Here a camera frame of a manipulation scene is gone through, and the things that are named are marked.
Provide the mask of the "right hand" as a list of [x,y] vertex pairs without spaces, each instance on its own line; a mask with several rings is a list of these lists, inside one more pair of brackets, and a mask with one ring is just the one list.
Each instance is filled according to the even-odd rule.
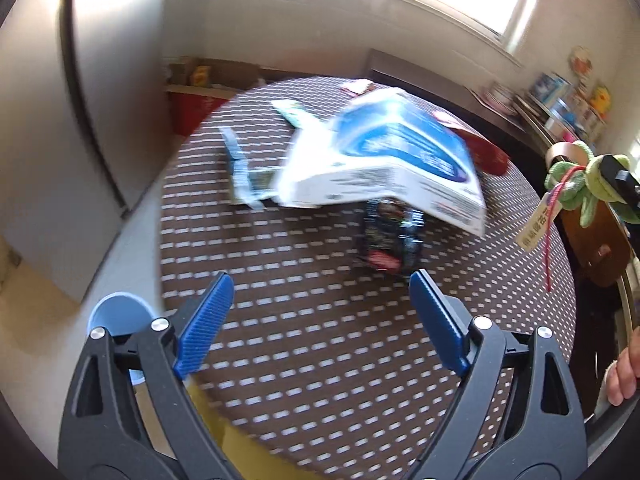
[[636,327],[631,334],[628,346],[620,352],[606,374],[605,393],[608,402],[619,406],[631,399],[638,390],[639,378],[640,327]]

